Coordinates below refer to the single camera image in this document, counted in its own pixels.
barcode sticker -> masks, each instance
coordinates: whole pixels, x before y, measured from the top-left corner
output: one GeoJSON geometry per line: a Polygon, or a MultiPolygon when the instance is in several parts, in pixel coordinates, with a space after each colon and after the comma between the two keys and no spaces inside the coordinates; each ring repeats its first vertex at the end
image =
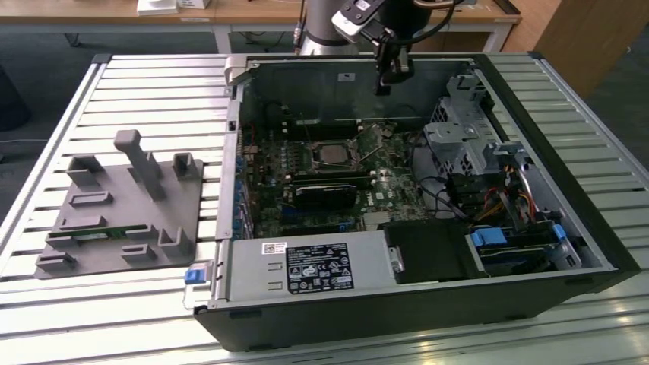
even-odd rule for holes
{"type": "Polygon", "coordinates": [[[266,242],[261,244],[261,255],[273,255],[274,253],[286,252],[285,242],[266,242]]]}

black side panel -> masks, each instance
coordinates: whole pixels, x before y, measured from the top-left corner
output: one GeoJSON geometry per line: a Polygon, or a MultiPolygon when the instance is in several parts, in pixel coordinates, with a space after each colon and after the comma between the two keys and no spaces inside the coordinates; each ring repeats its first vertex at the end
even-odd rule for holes
{"type": "Polygon", "coordinates": [[[613,273],[237,310],[194,310],[228,351],[285,348],[534,317],[606,282],[613,273]]]}
{"type": "Polygon", "coordinates": [[[574,213],[577,213],[587,232],[591,234],[591,237],[597,242],[597,246],[606,255],[609,262],[619,269],[619,277],[614,283],[630,278],[639,273],[639,266],[613,232],[613,228],[610,228],[609,223],[591,203],[586,192],[578,184],[570,170],[567,170],[557,151],[549,144],[537,124],[527,114],[527,110],[525,110],[515,98],[514,92],[506,85],[505,79],[489,58],[485,55],[478,54],[473,59],[485,75],[486,81],[494,89],[495,96],[501,100],[502,106],[511,115],[521,134],[537,153],[538,159],[541,160],[539,162],[545,166],[553,181],[557,183],[558,188],[566,197],[570,207],[574,209],[574,213]]]}

metal bracket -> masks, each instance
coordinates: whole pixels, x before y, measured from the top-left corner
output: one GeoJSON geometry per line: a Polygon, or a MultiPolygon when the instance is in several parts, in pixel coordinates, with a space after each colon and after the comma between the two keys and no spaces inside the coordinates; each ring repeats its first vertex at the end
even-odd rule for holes
{"type": "Polygon", "coordinates": [[[228,86],[237,84],[248,77],[248,56],[246,55],[230,55],[225,59],[225,66],[222,73],[225,74],[225,83],[228,86]]]}

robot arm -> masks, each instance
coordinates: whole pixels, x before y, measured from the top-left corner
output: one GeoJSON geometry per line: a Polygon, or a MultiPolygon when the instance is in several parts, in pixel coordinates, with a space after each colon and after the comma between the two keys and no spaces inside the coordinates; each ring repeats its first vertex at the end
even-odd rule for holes
{"type": "Polygon", "coordinates": [[[389,95],[390,84],[413,76],[410,46],[447,24],[463,0],[309,0],[306,35],[301,54],[348,54],[349,43],[362,38],[374,46],[377,95],[389,95]],[[430,12],[447,9],[439,24],[418,36],[430,12]]]}

blue latch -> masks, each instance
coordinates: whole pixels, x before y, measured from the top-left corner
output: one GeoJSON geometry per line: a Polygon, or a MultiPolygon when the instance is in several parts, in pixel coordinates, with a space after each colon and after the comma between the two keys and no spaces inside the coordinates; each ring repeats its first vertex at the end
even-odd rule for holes
{"type": "Polygon", "coordinates": [[[205,283],[205,269],[204,268],[190,268],[184,273],[184,283],[186,285],[204,284],[205,283]]]}
{"type": "Polygon", "coordinates": [[[506,238],[499,228],[479,228],[470,234],[475,247],[506,245],[506,238]]]}
{"type": "Polygon", "coordinates": [[[561,224],[554,224],[551,226],[551,230],[554,231],[554,234],[557,235],[558,241],[563,241],[565,238],[567,238],[566,231],[563,230],[563,227],[561,224]]]}

